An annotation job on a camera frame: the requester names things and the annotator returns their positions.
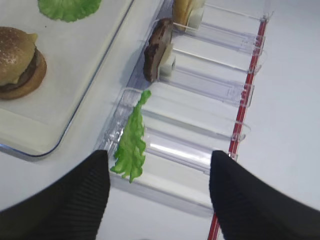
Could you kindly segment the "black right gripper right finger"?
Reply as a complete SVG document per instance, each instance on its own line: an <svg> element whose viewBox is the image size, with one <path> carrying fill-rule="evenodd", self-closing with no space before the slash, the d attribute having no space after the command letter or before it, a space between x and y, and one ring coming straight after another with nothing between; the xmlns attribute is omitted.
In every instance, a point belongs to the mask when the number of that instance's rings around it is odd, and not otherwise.
<svg viewBox="0 0 320 240"><path fill-rule="evenodd" d="M224 151L211 155L209 193L226 240L318 240L320 212L266 184Z"/></svg>

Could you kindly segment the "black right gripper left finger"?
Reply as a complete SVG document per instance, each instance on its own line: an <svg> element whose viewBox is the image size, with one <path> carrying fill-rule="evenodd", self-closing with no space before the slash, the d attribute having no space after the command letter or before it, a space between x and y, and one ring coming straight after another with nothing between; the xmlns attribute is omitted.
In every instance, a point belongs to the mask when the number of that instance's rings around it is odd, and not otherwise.
<svg viewBox="0 0 320 240"><path fill-rule="evenodd" d="M96 150L62 178L0 212L2 240L94 240L110 193L109 158Z"/></svg>

